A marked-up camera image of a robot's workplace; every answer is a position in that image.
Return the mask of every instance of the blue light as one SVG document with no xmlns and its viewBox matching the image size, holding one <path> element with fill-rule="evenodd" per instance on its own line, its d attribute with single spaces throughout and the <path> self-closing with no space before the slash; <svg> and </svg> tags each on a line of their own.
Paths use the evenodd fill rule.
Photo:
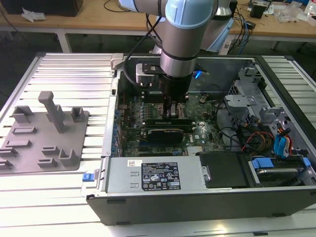
<svg viewBox="0 0 316 237">
<path fill-rule="evenodd" d="M 197 74 L 195 76 L 195 79 L 198 79 L 202 75 L 202 71 L 197 71 Z"/>
</svg>

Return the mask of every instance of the warning label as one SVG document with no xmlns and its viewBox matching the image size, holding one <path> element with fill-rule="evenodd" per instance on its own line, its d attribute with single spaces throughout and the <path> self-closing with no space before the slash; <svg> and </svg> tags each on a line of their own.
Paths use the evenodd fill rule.
<svg viewBox="0 0 316 237">
<path fill-rule="evenodd" d="M 142 163 L 142 189 L 144 191 L 181 189 L 178 163 Z"/>
</svg>

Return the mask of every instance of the motherboard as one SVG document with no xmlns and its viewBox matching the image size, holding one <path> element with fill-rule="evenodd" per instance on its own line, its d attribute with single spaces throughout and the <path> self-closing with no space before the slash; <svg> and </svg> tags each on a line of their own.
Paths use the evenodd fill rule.
<svg viewBox="0 0 316 237">
<path fill-rule="evenodd" d="M 122 103 L 120 126 L 123 157 L 194 156 L 198 152 L 225 149 L 212 116 L 218 101 L 209 100 L 207 95 L 188 94 L 186 101 L 177 105 L 177 120 L 190 122 L 189 125 L 180 126 L 179 129 L 173 127 L 172 132 L 181 132 L 178 142 L 173 140 L 152 142 L 147 138 L 152 131 L 171 130 L 163 125 L 168 124 L 168 120 L 162 119 L 163 103 L 146 103 L 141 97 L 127 96 L 123 97 Z M 161 127 L 151 130 L 149 122 L 152 120 L 161 120 Z"/>
</svg>

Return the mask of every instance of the computer case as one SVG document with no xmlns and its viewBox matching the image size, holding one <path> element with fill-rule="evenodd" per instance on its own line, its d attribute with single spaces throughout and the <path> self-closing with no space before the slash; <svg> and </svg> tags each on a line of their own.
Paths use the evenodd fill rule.
<svg viewBox="0 0 316 237">
<path fill-rule="evenodd" d="M 47 15 L 76 16 L 83 0 L 0 0 L 8 14 L 21 14 L 22 8 Z"/>
</svg>

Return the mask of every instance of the blue drive bracket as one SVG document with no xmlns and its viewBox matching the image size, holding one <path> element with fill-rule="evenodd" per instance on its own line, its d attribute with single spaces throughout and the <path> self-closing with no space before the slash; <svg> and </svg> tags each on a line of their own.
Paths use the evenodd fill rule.
<svg viewBox="0 0 316 237">
<path fill-rule="evenodd" d="M 275 143 L 274 143 L 274 152 L 276 155 L 280 156 L 281 159 L 285 159 L 284 149 L 286 145 L 286 138 L 281 137 L 279 134 L 276 135 Z"/>
<path fill-rule="evenodd" d="M 273 168 L 274 165 L 270 158 L 262 157 L 262 158 L 255 158 L 251 161 L 254 169 L 264 169 L 264 168 Z"/>
</svg>

